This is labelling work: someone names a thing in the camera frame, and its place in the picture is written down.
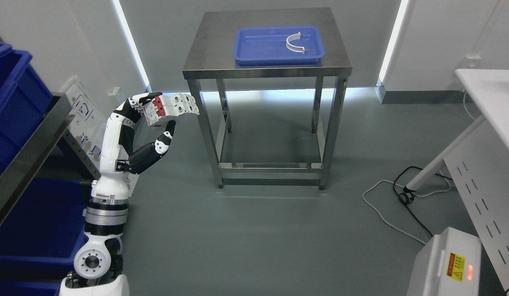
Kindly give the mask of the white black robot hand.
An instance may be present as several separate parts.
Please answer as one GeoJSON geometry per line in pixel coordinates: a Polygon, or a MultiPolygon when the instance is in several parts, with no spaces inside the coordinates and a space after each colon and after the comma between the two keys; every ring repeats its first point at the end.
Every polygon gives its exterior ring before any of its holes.
{"type": "Polygon", "coordinates": [[[135,125],[143,114],[143,107],[154,101],[161,92],[145,92],[123,101],[110,114],[102,141],[101,177],[91,190],[91,198],[113,199],[120,204],[130,197],[128,175],[144,172],[169,149],[176,122],[170,120],[154,142],[134,150],[135,125]]]}

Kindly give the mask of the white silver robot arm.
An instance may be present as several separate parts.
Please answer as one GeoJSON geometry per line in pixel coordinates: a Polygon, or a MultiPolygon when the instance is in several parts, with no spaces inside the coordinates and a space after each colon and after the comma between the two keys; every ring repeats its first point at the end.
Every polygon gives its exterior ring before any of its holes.
{"type": "Polygon", "coordinates": [[[123,273],[121,235],[129,197],[96,194],[84,211],[86,243],[74,258],[74,270],[62,280],[60,296],[128,296],[123,273]]]}

